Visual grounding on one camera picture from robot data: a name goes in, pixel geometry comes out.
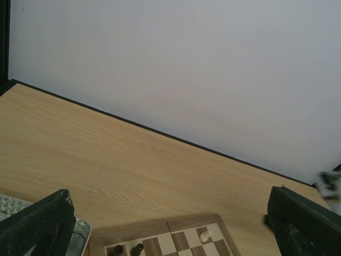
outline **black pawn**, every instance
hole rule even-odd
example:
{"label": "black pawn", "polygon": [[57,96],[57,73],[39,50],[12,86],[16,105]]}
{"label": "black pawn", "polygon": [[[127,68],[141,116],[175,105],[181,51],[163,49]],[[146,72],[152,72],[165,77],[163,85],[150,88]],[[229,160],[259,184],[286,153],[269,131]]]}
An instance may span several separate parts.
{"label": "black pawn", "polygon": [[113,249],[113,252],[109,256],[119,256],[123,253],[123,246],[122,245],[116,245]]}
{"label": "black pawn", "polygon": [[140,256],[141,252],[143,251],[144,246],[143,244],[138,244],[130,251],[130,256]]}

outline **white pawn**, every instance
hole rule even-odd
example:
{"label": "white pawn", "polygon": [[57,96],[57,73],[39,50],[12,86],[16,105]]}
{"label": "white pawn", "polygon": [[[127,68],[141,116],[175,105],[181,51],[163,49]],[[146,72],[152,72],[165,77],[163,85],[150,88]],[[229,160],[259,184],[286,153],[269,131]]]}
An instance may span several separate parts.
{"label": "white pawn", "polygon": [[212,232],[211,232],[211,230],[208,229],[206,232],[201,233],[201,235],[200,235],[200,240],[201,240],[202,242],[207,242],[207,240],[208,240],[211,236],[212,236]]}

